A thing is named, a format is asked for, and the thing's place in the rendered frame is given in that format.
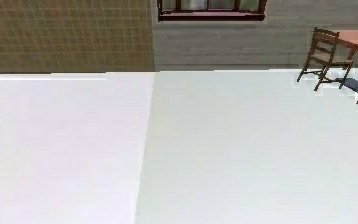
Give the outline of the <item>dark brown wooden chair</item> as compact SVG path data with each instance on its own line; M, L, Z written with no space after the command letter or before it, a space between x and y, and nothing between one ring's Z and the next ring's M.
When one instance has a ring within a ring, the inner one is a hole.
M339 32L315 27L311 38L311 45L306 57L306 61L296 79L299 82L303 75L314 74L318 77L318 82L314 87L317 91L323 83L339 82L339 87L345 83L354 61L336 55L339 44ZM346 70L343 78L331 79L327 76L332 67L343 67Z

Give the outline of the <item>dark red framed window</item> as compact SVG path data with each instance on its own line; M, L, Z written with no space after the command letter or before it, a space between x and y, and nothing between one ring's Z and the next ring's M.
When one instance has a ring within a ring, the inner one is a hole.
M263 21L267 0L155 0L158 21Z

